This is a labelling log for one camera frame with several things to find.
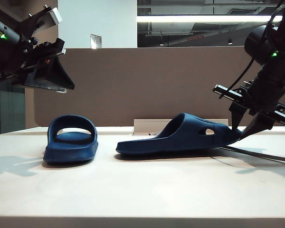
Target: white wall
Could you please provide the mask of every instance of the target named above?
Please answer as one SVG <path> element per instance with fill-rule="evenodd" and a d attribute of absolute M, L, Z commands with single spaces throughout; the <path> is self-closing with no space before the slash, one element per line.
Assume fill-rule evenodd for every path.
<path fill-rule="evenodd" d="M 90 48 L 90 34 L 103 48 L 137 47 L 137 0 L 59 0 L 58 10 L 66 48 Z"/>

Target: black cable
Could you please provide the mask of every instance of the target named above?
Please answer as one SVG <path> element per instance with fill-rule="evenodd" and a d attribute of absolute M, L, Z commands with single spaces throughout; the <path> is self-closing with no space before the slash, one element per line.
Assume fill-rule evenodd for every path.
<path fill-rule="evenodd" d="M 279 157 L 279 156 L 274 156 L 274 155 L 269 155 L 269 154 L 263 154 L 263 153 L 257 153 L 257 152 L 252 152 L 252 151 L 247 151 L 247 150 L 239 149 L 239 148 L 232 147 L 232 146 L 222 146 L 221 148 L 226 149 L 226 150 L 230 150 L 230 151 L 233 151 L 233 152 L 237 152 L 237 153 L 248 154 L 248 155 L 251 155 L 251 156 L 258 157 L 258 158 L 265 158 L 265 159 L 271 159 L 271 160 L 277 160 L 277 161 L 285 162 L 285 158 L 284 157 Z"/>
<path fill-rule="evenodd" d="M 259 42 L 259 44 L 258 44 L 258 46 L 257 46 L 257 49 L 255 50 L 255 52 L 254 52 L 252 58 L 251 58 L 251 60 L 250 60 L 250 62 L 249 62 L 249 64 L 248 64 L 248 66 L 247 66 L 247 67 L 245 68 L 245 70 L 241 73 L 241 75 L 237 78 L 237 80 L 235 80 L 235 82 L 234 82 L 225 92 L 223 92 L 223 93 L 219 96 L 219 99 L 221 99 L 224 95 L 226 95 L 226 94 L 229 92 L 229 90 L 232 89 L 232 88 L 242 79 L 242 77 L 246 74 L 246 72 L 250 69 L 251 65 L 252 65 L 253 62 L 255 61 L 255 57 L 256 57 L 257 52 L 259 51 L 260 46 L 261 46 L 262 43 L 265 41 L 267 26 L 268 26 L 268 24 L 269 24 L 270 22 L 272 22 L 273 19 L 275 18 L 275 16 L 276 16 L 276 10 L 282 5 L 283 1 L 284 1 L 284 0 L 281 0 L 281 1 L 279 2 L 279 4 L 277 4 L 277 6 L 275 7 L 275 11 L 271 14 L 270 20 L 269 20 L 269 22 L 267 23 L 266 28 L 264 29 L 263 35 L 262 35 L 262 37 L 261 37 L 261 40 L 260 40 L 260 42 Z"/>

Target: brown partition wall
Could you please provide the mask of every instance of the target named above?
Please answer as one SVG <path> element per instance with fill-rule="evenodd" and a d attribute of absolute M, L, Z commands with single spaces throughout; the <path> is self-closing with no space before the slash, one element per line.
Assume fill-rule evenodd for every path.
<path fill-rule="evenodd" d="M 40 126 L 62 114 L 86 116 L 96 126 L 131 126 L 133 119 L 167 119 L 180 112 L 230 121 L 230 101 L 219 100 L 212 88 L 228 87 L 250 57 L 243 47 L 104 48 L 68 49 L 60 61 L 75 90 L 35 90 Z M 243 80 L 259 69 L 254 63 Z"/>

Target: ceiling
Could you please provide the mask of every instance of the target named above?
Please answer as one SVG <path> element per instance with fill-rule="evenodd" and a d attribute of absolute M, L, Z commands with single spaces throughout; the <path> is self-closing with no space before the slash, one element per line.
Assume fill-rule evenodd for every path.
<path fill-rule="evenodd" d="M 137 15 L 271 15 L 279 1 L 137 0 Z M 243 46 L 250 31 L 260 25 L 262 23 L 255 22 L 140 22 L 138 47 Z"/>

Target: glass panel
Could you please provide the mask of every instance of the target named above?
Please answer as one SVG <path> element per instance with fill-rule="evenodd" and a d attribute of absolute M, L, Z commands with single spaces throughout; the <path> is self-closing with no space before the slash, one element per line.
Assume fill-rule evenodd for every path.
<path fill-rule="evenodd" d="M 0 83 L 1 133 L 25 129 L 24 89 Z"/>
<path fill-rule="evenodd" d="M 254 28 L 266 24 L 270 17 L 264 16 L 270 16 L 278 3 L 279 0 L 138 0 L 138 47 L 243 46 Z M 173 19 L 155 22 L 167 16 Z"/>

